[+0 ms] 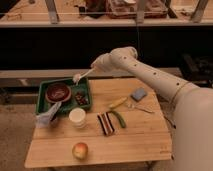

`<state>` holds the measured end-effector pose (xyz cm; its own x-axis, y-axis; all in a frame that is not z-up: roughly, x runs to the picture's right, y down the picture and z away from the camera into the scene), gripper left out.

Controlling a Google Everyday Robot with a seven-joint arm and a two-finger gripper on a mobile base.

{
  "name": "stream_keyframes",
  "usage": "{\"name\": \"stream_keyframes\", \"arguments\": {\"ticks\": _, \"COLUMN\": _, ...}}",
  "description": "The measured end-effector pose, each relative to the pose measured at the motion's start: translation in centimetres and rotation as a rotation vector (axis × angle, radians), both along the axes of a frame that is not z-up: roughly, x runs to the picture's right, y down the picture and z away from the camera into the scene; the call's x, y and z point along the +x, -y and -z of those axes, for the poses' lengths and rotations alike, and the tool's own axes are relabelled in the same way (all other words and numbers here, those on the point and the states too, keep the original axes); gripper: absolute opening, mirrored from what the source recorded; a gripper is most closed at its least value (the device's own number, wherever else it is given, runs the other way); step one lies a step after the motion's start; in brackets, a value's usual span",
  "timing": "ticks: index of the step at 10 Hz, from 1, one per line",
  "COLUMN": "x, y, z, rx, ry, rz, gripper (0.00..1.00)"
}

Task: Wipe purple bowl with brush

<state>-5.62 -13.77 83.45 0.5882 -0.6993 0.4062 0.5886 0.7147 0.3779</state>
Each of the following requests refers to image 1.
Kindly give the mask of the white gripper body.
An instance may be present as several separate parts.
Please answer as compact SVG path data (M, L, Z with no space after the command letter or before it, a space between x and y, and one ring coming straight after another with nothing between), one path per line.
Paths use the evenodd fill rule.
M97 57L91 64L91 67L102 72L110 72L114 69L109 53L105 53Z

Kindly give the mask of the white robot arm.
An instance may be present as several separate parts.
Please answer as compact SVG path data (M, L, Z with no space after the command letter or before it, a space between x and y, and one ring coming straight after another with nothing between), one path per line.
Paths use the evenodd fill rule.
M134 47L116 48L97 57L91 67L125 70L174 106L171 171L213 171L213 88L199 87L137 57Z

